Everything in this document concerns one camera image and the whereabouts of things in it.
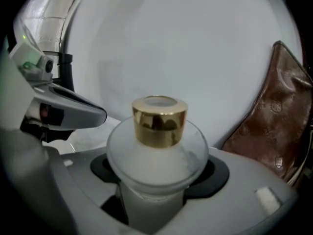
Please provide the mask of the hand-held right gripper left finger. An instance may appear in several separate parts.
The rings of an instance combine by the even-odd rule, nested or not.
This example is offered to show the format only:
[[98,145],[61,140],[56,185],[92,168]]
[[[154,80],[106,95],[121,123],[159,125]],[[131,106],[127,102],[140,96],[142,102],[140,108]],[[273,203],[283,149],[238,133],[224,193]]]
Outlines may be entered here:
[[32,88],[0,54],[0,232],[3,235],[131,235],[78,187],[59,154],[20,130]]

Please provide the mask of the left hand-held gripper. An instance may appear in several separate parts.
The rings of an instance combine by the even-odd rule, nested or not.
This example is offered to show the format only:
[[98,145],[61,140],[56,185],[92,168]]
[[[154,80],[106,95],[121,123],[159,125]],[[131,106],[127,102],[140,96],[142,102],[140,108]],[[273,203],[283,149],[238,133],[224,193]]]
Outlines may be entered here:
[[34,45],[21,42],[9,52],[35,98],[26,110],[20,129],[40,141],[66,141],[78,129],[95,128],[107,112],[77,93],[53,83],[53,60]]

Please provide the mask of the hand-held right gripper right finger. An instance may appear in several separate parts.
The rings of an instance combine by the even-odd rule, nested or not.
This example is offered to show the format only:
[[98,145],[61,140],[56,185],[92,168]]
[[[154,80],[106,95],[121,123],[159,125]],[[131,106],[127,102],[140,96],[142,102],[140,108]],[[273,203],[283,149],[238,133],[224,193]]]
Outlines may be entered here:
[[[296,203],[296,191],[261,163],[213,147],[209,153],[228,166],[227,183],[209,198],[187,200],[183,209],[158,231],[159,235],[265,234]],[[281,202],[272,214],[257,195],[264,189]]]

